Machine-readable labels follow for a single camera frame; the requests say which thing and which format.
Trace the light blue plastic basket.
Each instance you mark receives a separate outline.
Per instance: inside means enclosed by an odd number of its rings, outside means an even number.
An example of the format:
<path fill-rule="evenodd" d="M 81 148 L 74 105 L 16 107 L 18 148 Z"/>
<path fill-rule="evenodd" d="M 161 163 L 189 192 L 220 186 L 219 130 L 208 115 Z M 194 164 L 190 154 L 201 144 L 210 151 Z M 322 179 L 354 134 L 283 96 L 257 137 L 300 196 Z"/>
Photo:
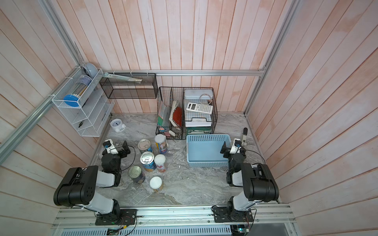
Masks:
<path fill-rule="evenodd" d="M 231 145 L 227 134 L 196 134 L 186 138 L 187 162 L 191 168 L 227 167 L 228 160 L 220 153 L 223 144 Z"/>

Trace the silver can dark label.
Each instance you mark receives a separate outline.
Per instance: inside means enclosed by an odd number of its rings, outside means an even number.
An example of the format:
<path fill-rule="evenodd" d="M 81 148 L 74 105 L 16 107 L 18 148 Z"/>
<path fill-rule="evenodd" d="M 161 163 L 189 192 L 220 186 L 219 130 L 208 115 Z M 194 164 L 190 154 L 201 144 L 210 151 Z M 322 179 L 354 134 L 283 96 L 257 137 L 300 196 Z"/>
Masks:
<path fill-rule="evenodd" d="M 142 184 L 146 179 L 145 174 L 139 166 L 130 167 L 128 175 L 136 184 Z"/>

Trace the silver can blue yellow label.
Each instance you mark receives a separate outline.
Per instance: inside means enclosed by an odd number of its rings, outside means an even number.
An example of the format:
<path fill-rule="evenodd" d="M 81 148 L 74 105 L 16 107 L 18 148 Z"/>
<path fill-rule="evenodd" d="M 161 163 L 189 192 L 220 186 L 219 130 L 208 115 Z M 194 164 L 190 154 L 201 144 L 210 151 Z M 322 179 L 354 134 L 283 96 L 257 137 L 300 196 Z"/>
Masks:
<path fill-rule="evenodd" d="M 142 163 L 143 168 L 147 172 L 152 172 L 156 169 L 156 164 L 154 162 L 154 159 L 155 159 L 155 155 L 150 151 L 146 151 L 141 154 L 140 162 Z"/>

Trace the white lid red can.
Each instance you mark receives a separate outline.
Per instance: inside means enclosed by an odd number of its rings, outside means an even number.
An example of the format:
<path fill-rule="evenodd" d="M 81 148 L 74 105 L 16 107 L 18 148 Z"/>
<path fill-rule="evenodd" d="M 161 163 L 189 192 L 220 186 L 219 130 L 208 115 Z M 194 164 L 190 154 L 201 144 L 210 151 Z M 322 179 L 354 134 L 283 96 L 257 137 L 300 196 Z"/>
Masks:
<path fill-rule="evenodd" d="M 154 158 L 154 163 L 159 172 L 166 172 L 166 157 L 163 154 L 158 154 Z"/>

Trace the white lid colourful can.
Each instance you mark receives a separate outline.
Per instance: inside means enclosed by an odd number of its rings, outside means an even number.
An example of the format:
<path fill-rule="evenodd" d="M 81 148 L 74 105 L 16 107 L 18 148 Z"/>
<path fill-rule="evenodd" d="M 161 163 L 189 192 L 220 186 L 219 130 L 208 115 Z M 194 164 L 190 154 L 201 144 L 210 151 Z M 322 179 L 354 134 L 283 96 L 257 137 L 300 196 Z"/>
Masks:
<path fill-rule="evenodd" d="M 165 154 L 168 151 L 168 143 L 166 140 L 166 136 L 163 134 L 158 134 L 154 138 L 157 149 L 160 154 Z"/>

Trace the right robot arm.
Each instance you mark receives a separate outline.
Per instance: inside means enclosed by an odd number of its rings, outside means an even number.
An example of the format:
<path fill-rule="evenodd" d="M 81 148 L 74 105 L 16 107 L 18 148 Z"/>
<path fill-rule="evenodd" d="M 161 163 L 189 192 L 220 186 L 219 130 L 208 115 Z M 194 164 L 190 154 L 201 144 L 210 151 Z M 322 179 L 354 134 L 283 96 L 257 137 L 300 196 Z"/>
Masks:
<path fill-rule="evenodd" d="M 228 160 L 226 182 L 231 187 L 243 188 L 241 193 L 231 197 L 227 203 L 227 218 L 231 222 L 245 219 L 252 206 L 279 198 L 279 188 L 268 165 L 245 162 L 246 151 L 239 139 L 235 139 L 229 148 L 224 143 L 220 150 Z"/>

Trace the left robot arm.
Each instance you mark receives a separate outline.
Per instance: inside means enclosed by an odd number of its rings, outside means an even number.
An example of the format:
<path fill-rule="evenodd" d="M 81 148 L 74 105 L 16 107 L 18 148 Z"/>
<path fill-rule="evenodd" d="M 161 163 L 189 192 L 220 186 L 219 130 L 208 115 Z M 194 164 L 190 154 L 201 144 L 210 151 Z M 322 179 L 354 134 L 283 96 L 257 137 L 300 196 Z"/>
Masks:
<path fill-rule="evenodd" d="M 117 200 L 107 198 L 96 188 L 117 187 L 121 181 L 121 159 L 131 153 L 126 141 L 121 147 L 112 147 L 111 141 L 103 143 L 101 166 L 70 168 L 57 187 L 53 201 L 57 206 L 80 207 L 94 212 L 96 225 L 121 225 L 127 222 Z"/>

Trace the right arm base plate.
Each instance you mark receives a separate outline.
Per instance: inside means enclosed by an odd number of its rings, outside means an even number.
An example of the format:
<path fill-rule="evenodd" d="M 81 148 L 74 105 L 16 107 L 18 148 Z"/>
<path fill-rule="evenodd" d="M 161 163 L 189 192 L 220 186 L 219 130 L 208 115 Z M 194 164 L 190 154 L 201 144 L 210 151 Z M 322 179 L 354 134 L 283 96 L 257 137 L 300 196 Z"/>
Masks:
<path fill-rule="evenodd" d="M 216 223 L 247 222 L 254 221 L 254 214 L 247 211 L 236 211 L 229 207 L 212 206 L 211 211 Z"/>

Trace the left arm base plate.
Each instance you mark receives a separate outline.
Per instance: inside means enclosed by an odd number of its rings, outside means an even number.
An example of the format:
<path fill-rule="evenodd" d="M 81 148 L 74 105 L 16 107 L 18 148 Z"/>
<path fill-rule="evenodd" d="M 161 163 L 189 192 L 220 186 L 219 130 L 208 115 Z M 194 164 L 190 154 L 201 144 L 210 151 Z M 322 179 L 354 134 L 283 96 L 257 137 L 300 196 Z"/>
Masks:
<path fill-rule="evenodd" d="M 121 209 L 108 214 L 98 214 L 96 216 L 96 226 L 110 225 L 134 225 L 137 209 Z"/>

